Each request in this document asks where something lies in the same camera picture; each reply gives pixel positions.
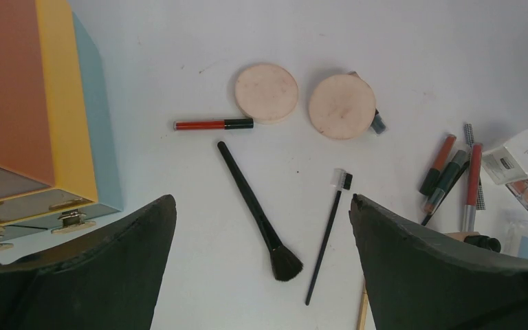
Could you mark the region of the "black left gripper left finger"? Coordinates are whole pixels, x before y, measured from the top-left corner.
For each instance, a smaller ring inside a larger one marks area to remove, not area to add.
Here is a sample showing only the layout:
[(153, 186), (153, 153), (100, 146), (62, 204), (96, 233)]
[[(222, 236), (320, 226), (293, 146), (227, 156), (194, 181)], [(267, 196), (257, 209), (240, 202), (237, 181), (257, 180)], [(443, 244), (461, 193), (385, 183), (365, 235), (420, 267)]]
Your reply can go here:
[(47, 250), (0, 264), (0, 329), (149, 329), (177, 211), (164, 195)]

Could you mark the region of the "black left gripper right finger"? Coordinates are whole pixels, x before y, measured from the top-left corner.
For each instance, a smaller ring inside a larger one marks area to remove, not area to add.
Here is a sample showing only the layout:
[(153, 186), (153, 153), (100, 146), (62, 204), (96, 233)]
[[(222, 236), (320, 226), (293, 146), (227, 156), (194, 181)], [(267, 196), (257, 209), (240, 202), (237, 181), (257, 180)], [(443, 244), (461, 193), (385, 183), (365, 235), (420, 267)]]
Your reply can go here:
[(349, 218), (377, 329), (528, 329), (528, 260), (409, 221), (364, 195)]

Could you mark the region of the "orange yellow blue drawer box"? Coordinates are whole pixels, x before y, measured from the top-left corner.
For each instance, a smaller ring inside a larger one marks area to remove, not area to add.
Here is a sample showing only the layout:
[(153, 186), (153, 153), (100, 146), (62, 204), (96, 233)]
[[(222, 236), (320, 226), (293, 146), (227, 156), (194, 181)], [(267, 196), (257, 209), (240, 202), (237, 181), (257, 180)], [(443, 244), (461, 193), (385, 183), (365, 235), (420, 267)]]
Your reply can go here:
[(66, 1), (0, 1), (0, 251), (122, 209), (98, 48)]

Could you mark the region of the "round beige powder puff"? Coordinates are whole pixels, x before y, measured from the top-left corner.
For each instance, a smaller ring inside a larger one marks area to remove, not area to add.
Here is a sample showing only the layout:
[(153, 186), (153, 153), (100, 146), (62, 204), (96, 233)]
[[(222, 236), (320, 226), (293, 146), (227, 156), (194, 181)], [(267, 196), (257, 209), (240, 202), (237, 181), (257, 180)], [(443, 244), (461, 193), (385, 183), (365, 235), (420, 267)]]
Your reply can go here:
[(366, 132), (377, 101), (370, 85), (355, 74), (336, 74), (321, 81), (308, 104), (309, 119), (323, 136), (350, 140)]
[(283, 67), (258, 63), (236, 77), (234, 98), (247, 117), (259, 124), (275, 124), (294, 112), (299, 88), (296, 79)]

